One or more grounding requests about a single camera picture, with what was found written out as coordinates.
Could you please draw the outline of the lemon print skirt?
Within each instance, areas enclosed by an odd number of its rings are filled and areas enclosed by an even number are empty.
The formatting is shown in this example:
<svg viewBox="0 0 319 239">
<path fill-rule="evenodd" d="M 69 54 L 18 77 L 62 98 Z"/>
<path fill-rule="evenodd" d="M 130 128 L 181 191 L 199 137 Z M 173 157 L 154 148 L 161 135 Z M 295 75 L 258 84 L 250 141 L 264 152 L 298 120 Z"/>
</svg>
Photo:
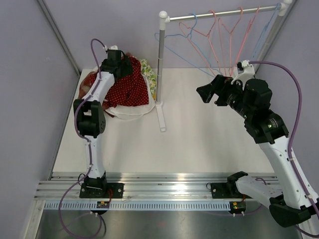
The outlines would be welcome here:
<svg viewBox="0 0 319 239">
<path fill-rule="evenodd" d="M 157 92 L 157 76 L 148 63 L 147 59 L 140 59 L 141 73 L 147 78 L 149 82 L 150 92 L 154 100 L 156 100 Z"/>
</svg>

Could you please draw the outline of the red polka dot skirt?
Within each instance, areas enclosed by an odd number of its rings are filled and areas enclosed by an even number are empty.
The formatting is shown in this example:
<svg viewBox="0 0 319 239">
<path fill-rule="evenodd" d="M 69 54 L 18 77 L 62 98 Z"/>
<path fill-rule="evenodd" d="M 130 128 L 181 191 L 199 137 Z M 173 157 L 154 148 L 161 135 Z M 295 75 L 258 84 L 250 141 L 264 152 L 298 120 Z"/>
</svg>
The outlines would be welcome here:
<svg viewBox="0 0 319 239">
<path fill-rule="evenodd" d="M 149 103 L 147 84 L 141 73 L 140 61 L 130 56 L 133 73 L 120 78 L 107 92 L 102 103 L 104 110 L 110 107 L 137 107 Z"/>
</svg>

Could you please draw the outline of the beige red plaid skirt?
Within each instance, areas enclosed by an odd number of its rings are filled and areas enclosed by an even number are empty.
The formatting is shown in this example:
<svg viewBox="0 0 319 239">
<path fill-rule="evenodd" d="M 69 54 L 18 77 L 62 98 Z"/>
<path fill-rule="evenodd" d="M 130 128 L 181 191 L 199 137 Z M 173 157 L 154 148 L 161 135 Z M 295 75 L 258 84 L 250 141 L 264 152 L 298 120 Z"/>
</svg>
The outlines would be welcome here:
<svg viewBox="0 0 319 239">
<path fill-rule="evenodd" d="M 97 72 L 90 72 L 84 80 L 81 82 L 79 86 L 79 94 L 78 99 L 82 99 L 85 97 L 85 95 L 89 92 L 89 90 L 92 88 L 94 82 L 97 78 Z"/>
</svg>

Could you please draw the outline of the white pleated skirt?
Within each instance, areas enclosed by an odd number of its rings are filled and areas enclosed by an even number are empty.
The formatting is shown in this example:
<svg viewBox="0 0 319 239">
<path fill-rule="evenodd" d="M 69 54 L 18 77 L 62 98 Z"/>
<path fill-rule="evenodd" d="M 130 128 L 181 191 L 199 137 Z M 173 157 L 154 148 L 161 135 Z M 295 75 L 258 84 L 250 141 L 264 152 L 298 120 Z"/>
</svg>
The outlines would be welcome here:
<svg viewBox="0 0 319 239">
<path fill-rule="evenodd" d="M 115 108 L 110 107 L 106 109 L 106 111 L 121 120 L 135 120 L 142 117 L 145 114 L 148 114 L 155 107 L 155 101 L 151 95 L 149 82 L 147 78 L 143 74 L 142 77 L 147 86 L 149 100 L 148 104 L 136 107 L 116 106 Z"/>
</svg>

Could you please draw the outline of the dark red plaid skirt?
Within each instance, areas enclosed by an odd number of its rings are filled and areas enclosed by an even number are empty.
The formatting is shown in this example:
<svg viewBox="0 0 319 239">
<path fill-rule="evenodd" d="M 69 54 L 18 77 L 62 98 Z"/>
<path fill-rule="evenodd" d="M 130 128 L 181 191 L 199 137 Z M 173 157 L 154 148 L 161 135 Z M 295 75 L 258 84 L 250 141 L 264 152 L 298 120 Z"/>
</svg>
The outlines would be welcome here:
<svg viewBox="0 0 319 239">
<path fill-rule="evenodd" d="M 104 110 L 104 112 L 105 112 L 108 116 L 110 116 L 111 118 L 114 118 L 114 117 L 115 117 L 114 115 L 110 114 L 110 113 L 107 112 L 106 110 Z"/>
</svg>

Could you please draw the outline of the blue hanger with plaid skirt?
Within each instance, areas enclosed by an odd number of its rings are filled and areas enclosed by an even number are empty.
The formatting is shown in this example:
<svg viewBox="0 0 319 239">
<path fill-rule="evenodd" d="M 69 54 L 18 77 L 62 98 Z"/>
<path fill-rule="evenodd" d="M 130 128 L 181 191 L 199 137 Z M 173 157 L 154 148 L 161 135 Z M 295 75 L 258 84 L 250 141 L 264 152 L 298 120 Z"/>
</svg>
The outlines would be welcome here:
<svg viewBox="0 0 319 239">
<path fill-rule="evenodd" d="M 194 33 L 200 34 L 195 27 L 200 19 L 199 15 L 190 13 L 187 16 L 169 17 L 165 11 L 159 13 L 160 29 L 159 33 L 155 33 L 155 39 L 159 42 L 159 60 L 163 59 L 163 51 L 166 48 L 168 51 L 179 57 L 181 60 L 189 64 L 195 69 L 198 69 L 209 76 L 214 76 L 221 72 L 221 67 L 214 67 L 211 64 L 207 54 L 193 41 Z M 169 34 L 165 33 L 166 25 L 170 22 L 178 21 L 180 33 Z M 190 61 L 193 57 L 200 57 L 204 62 L 204 66 L 197 66 Z"/>
</svg>

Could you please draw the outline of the blue wire hanger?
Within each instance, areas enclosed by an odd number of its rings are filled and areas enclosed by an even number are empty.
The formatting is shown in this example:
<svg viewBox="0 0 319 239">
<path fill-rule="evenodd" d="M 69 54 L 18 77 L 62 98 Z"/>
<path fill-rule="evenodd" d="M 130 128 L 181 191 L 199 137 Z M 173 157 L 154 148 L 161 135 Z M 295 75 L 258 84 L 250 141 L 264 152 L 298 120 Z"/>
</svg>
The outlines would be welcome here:
<svg viewBox="0 0 319 239">
<path fill-rule="evenodd" d="M 278 3 L 276 5 L 276 8 L 274 9 L 273 11 L 273 14 L 272 16 L 270 17 L 270 19 L 268 20 L 268 22 L 265 24 L 260 36 L 259 36 L 259 39 L 253 49 L 253 52 L 252 52 L 252 55 L 251 55 L 251 60 L 256 60 L 257 59 L 257 56 L 262 48 L 262 44 L 264 44 L 265 40 L 266 40 L 266 33 L 268 32 L 268 28 L 269 28 L 269 25 L 270 23 L 272 22 L 274 16 L 277 14 L 277 12 L 280 10 L 281 8 L 281 3 Z"/>
</svg>

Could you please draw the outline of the pink wire hanger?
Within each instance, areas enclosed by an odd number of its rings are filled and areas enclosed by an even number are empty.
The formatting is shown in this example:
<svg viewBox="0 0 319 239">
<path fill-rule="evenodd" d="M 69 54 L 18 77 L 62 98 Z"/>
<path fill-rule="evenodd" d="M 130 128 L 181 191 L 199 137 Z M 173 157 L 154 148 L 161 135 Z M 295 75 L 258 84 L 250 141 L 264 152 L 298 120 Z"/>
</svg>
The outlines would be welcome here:
<svg viewBox="0 0 319 239">
<path fill-rule="evenodd" d="M 252 25 L 254 24 L 255 18 L 256 18 L 256 16 L 257 16 L 258 13 L 259 13 L 259 10 L 260 10 L 260 7 L 257 8 L 256 12 L 254 13 L 253 18 L 251 18 L 251 19 L 249 20 L 249 22 L 248 22 L 248 25 L 247 25 L 247 28 L 246 28 L 246 31 L 245 31 L 245 35 L 244 35 L 244 37 L 243 37 L 242 43 L 241 43 L 241 45 L 240 45 L 239 52 L 238 52 L 238 54 L 237 54 L 237 56 L 236 56 L 236 59 L 235 59 L 235 64 L 234 64 L 234 66 L 231 68 L 231 72 L 230 72 L 230 74 L 229 74 L 229 76 L 231 76 L 231 77 L 234 76 L 235 69 L 237 68 L 237 62 L 240 60 L 240 56 L 241 56 L 241 54 L 242 54 L 242 50 L 243 50 L 243 48 L 244 48 L 244 46 L 245 46 L 246 40 L 247 40 L 247 38 L 248 38 L 248 36 L 249 36 L 250 30 L 251 30 L 251 28 L 252 28 Z"/>
</svg>

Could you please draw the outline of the pink hanger with plaid skirt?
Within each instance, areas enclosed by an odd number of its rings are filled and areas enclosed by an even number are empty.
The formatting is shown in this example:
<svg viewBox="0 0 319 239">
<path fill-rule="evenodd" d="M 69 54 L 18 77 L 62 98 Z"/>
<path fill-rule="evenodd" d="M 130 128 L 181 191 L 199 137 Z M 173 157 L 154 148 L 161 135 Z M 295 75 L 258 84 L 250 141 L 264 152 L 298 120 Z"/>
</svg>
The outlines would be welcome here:
<svg viewBox="0 0 319 239">
<path fill-rule="evenodd" d="M 211 41 L 211 35 L 214 34 L 218 18 L 213 10 L 210 10 L 208 14 L 211 14 L 212 17 L 208 30 L 201 31 L 198 29 L 199 17 L 194 13 L 190 14 L 194 17 L 192 25 L 179 21 L 178 27 L 181 35 L 190 43 L 211 74 L 219 73 L 223 75 L 219 57 Z"/>
</svg>

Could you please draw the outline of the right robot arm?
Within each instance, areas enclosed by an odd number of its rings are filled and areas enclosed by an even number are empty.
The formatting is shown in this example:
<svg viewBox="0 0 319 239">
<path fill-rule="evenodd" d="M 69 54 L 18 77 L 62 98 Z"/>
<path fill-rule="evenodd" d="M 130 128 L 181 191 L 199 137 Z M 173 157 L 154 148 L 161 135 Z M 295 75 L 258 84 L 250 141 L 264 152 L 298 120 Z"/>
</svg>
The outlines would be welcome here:
<svg viewBox="0 0 319 239">
<path fill-rule="evenodd" d="M 248 196 L 269 209 L 273 219 L 287 228 L 316 214 L 319 196 L 308 183 L 293 151 L 288 149 L 289 132 L 283 119 L 270 110 L 272 91 L 266 81 L 252 78 L 246 83 L 217 75 L 196 89 L 204 103 L 214 95 L 218 107 L 229 106 L 244 119 L 244 127 L 269 160 L 280 183 L 277 191 L 240 171 L 225 183 L 211 183 L 214 198 Z"/>
</svg>

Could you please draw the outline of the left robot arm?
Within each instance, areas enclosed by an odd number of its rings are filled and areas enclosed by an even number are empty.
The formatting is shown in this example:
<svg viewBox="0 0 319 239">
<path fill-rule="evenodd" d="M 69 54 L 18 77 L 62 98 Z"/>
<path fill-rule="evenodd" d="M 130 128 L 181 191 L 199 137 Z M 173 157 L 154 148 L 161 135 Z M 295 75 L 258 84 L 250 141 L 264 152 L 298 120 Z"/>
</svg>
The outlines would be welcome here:
<svg viewBox="0 0 319 239">
<path fill-rule="evenodd" d="M 80 198 L 121 198 L 123 183 L 108 183 L 102 160 L 102 134 L 106 119 L 102 108 L 107 92 L 119 78 L 132 74 L 131 61 L 123 51 L 109 48 L 107 58 L 98 67 L 90 90 L 73 102 L 74 124 L 84 140 L 88 172 L 82 179 Z"/>
</svg>

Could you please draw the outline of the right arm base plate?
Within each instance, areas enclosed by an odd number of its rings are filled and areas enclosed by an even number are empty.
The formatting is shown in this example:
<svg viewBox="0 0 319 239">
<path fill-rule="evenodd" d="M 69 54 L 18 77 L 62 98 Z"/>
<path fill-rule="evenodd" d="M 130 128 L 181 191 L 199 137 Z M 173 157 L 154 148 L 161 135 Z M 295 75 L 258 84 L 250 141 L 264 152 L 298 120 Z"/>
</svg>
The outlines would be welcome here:
<svg viewBox="0 0 319 239">
<path fill-rule="evenodd" d="M 240 193 L 235 184 L 210 183 L 210 192 L 213 199 L 244 199 L 247 196 Z"/>
</svg>

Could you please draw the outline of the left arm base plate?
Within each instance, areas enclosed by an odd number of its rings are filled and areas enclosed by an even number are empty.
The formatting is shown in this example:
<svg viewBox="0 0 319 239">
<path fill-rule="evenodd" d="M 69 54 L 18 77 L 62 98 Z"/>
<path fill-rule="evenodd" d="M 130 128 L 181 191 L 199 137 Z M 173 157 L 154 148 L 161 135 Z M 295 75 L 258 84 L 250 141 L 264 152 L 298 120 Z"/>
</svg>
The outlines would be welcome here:
<svg viewBox="0 0 319 239">
<path fill-rule="evenodd" d="M 111 198 L 121 199 L 124 193 L 123 183 L 107 183 L 105 187 L 96 188 L 89 187 L 84 184 L 81 185 L 79 198 L 84 199 L 99 199 L 99 198 Z"/>
</svg>

